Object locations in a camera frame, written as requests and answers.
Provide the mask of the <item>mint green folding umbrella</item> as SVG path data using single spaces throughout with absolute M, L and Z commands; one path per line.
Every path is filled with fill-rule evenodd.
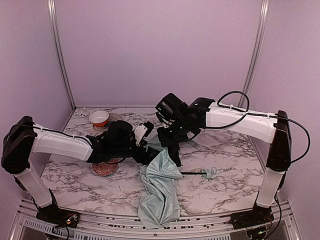
M 147 230 L 167 228 L 181 216 L 177 182 L 186 176 L 174 163 L 168 147 L 152 142 L 147 149 L 156 150 L 156 154 L 139 171 L 146 195 L 139 200 L 137 216 Z

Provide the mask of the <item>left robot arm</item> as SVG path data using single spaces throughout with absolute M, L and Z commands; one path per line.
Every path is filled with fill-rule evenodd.
M 98 136 L 70 135 L 35 124 L 24 116 L 3 139 L 2 168 L 14 176 L 20 187 L 33 198 L 37 219 L 65 228 L 76 228 L 80 214 L 59 208 L 53 192 L 47 188 L 30 162 L 31 153 L 70 157 L 91 164 L 117 165 L 127 158 L 148 164 L 159 153 L 146 148 L 144 140 L 154 129 L 147 121 L 133 127 L 118 120 Z

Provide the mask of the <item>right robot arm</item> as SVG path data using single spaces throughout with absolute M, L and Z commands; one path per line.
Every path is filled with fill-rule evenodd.
M 295 161 L 292 159 L 290 124 L 300 127 L 309 140 L 308 130 L 288 118 L 285 111 L 265 113 L 223 104 L 220 100 L 199 97 L 187 105 L 175 94 L 169 93 L 156 105 L 156 116 L 163 124 L 157 129 L 164 147 L 190 140 L 188 133 L 197 136 L 202 129 L 226 129 L 259 139 L 269 144 L 262 185 L 251 210 L 233 213 L 230 223 L 235 230 L 270 223 L 274 220 L 272 203 L 282 188 L 286 173 Z

